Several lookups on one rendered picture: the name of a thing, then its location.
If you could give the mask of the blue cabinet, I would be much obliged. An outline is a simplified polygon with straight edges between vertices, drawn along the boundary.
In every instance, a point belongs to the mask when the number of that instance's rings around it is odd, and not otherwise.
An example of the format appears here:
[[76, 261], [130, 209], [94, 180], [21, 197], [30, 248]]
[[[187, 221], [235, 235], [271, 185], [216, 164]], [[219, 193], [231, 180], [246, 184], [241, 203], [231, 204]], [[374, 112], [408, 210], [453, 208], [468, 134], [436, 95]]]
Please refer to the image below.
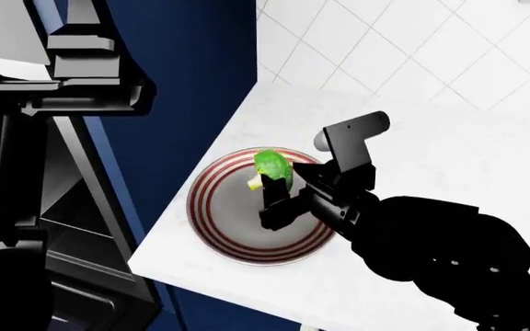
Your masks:
[[136, 244], [257, 81], [257, 0], [106, 0], [156, 85], [142, 117], [86, 118]]

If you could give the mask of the black oven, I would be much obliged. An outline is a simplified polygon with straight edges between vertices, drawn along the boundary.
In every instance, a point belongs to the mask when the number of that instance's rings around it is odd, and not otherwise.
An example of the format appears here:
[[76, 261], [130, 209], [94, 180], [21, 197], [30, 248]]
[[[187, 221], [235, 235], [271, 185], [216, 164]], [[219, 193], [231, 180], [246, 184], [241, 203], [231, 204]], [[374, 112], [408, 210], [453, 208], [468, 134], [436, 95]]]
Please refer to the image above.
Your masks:
[[161, 311], [133, 275], [133, 232], [84, 118], [49, 121], [40, 228], [49, 244], [54, 313], [48, 331], [145, 331]]

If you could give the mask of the green broccoli floret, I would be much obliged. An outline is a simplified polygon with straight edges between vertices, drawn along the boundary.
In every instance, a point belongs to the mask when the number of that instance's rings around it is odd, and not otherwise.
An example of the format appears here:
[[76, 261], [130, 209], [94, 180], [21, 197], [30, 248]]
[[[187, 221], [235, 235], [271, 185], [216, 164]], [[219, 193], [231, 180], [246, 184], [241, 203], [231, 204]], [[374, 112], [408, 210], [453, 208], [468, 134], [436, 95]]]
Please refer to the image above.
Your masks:
[[248, 187], [255, 190], [263, 187], [262, 176], [271, 180], [283, 178], [287, 191], [292, 189], [294, 183], [293, 164], [272, 150], [259, 151], [253, 157], [257, 175], [248, 181]]

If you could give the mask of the grey plate with red rings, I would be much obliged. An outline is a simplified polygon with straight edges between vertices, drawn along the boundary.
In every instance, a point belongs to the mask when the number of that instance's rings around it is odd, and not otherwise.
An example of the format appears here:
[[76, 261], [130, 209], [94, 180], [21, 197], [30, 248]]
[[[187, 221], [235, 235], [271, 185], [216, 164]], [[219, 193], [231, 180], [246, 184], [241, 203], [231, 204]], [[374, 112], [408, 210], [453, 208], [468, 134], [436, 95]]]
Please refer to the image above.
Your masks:
[[257, 174], [254, 155], [267, 148], [248, 148], [220, 157], [194, 179], [186, 212], [194, 233], [220, 256], [252, 266], [280, 266], [313, 256], [335, 233], [312, 214], [285, 228], [261, 227], [263, 189], [252, 190]]

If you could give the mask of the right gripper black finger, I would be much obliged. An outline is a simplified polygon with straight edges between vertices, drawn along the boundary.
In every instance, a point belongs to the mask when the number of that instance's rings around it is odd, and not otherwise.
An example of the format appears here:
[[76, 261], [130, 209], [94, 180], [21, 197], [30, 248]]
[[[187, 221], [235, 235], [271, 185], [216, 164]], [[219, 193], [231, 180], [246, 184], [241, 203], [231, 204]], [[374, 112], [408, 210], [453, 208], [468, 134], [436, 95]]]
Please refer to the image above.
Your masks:
[[280, 200], [287, 200], [290, 198], [290, 189], [287, 187], [286, 178], [280, 177], [273, 179], [269, 176], [262, 175], [261, 182], [265, 208], [269, 208]]
[[294, 162], [293, 170], [307, 184], [313, 187], [332, 187], [334, 185], [334, 160], [329, 160], [325, 164]]

